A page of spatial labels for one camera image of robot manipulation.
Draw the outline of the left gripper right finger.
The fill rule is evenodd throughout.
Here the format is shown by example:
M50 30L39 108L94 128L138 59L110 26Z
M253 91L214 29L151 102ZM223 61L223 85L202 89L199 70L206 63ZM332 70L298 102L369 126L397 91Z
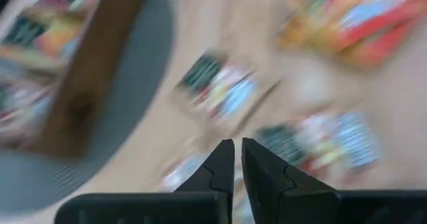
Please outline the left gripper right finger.
M242 167L256 224L335 224L338 192L254 139L242 139Z

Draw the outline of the round grey mat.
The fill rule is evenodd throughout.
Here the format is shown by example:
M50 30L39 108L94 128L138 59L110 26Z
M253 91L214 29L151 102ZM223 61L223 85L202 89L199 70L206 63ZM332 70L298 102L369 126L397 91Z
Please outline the round grey mat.
M172 44L173 10L169 0L145 0L83 158L0 151L0 217L36 212L59 202L107 163L149 107L166 70Z

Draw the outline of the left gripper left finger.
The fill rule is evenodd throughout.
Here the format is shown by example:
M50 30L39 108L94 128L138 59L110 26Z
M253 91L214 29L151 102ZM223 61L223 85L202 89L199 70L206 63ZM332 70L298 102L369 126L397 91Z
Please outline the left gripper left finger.
M235 146L221 141L176 190L184 197L179 224L232 224Z

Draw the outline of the yellow orange tea bag packet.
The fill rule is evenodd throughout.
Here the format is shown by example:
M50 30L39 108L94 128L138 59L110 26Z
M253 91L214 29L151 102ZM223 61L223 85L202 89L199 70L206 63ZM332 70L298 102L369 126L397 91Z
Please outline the yellow orange tea bag packet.
M88 13L87 9L27 7L0 43L0 56L28 69L58 69L73 53Z
M277 44L284 49L314 47L337 54L340 21L362 0L286 0L290 14L282 23Z

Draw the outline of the green snack packet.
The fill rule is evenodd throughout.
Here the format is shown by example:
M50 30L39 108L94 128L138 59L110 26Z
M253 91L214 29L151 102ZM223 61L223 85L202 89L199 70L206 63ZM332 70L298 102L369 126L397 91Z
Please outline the green snack packet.
M264 125L254 138L307 174L344 187L381 158L375 134L363 114L320 111Z

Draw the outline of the wooden tea organizer tray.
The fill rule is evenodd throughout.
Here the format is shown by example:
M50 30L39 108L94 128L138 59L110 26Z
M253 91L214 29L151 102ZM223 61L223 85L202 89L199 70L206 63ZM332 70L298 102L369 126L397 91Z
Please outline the wooden tea organizer tray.
M86 149L144 0L98 0L53 89L33 153L77 157Z

